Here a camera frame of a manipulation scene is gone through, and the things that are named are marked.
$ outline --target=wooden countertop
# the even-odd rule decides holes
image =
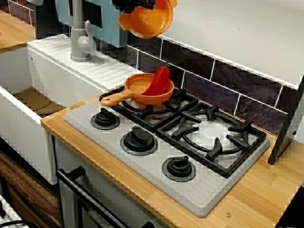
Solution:
[[[206,217],[198,218],[67,124],[63,116],[69,111],[43,118],[42,126],[169,227],[273,228],[304,180],[304,145],[293,141],[279,161],[270,165],[267,160],[276,137],[267,134],[270,148]]]
[[[35,40],[35,27],[0,10],[0,53],[26,47]]]

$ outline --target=stove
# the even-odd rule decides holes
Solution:
[[[270,145],[250,122],[178,89],[159,106],[129,99],[104,108],[96,100],[64,120],[197,217],[206,216]]]

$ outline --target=pan handle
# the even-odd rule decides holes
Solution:
[[[131,90],[126,89],[120,93],[106,96],[100,102],[104,107],[111,107],[118,104],[119,102],[131,98],[132,94],[133,92]]]

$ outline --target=burner grate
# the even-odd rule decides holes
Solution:
[[[123,90],[124,90],[124,86],[117,88],[113,91],[110,91],[106,94],[100,95],[99,101],[101,101],[101,99],[106,96],[119,93]],[[166,109],[164,110],[154,111],[153,106],[151,105],[148,105],[141,110],[131,106],[126,101],[122,102],[123,105],[117,104],[112,106],[111,108],[153,133],[156,131],[157,128],[164,125],[168,121],[174,119],[184,110],[188,110],[189,108],[192,108],[197,103],[198,103],[198,99],[187,94],[186,90],[184,89],[179,90],[175,88],[171,98],[163,103],[163,105],[166,107]],[[161,115],[166,113],[168,113],[169,115],[164,118],[160,118],[160,120],[157,120],[156,123],[152,123],[147,118],[150,115]]]
[[[208,121],[215,121],[215,119],[219,118],[232,125],[228,128],[230,132],[242,134],[242,139],[227,135],[227,139],[230,140],[236,148],[223,150],[219,138],[215,139],[214,147],[212,149],[202,147],[189,139],[187,135],[198,131],[199,127],[185,126],[185,122],[191,121],[200,123],[201,120],[197,118],[198,115],[206,115]],[[170,135],[168,132],[173,128],[176,128],[176,126],[178,126],[178,130]],[[252,144],[248,143],[249,134],[257,137]],[[266,134],[253,128],[251,122],[241,122],[219,111],[218,107],[210,107],[204,103],[199,103],[188,111],[183,111],[180,116],[159,128],[156,135],[225,178],[228,178],[266,138]],[[216,161],[216,158],[220,155],[231,155],[237,152],[240,152],[239,156],[228,168],[224,168]]]

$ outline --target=orange pot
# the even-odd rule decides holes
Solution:
[[[123,30],[129,30],[137,37],[153,38],[169,27],[176,5],[177,0],[156,0],[153,10],[135,7],[131,14],[123,13],[118,23]]]
[[[174,90],[174,84],[171,80],[168,80],[167,85],[158,95],[142,95],[142,93],[149,88],[153,77],[154,74],[138,74],[127,78],[124,83],[125,90],[120,93],[104,97],[101,100],[101,104],[104,107],[111,107],[129,98],[144,105],[159,105],[164,103],[170,99]]]

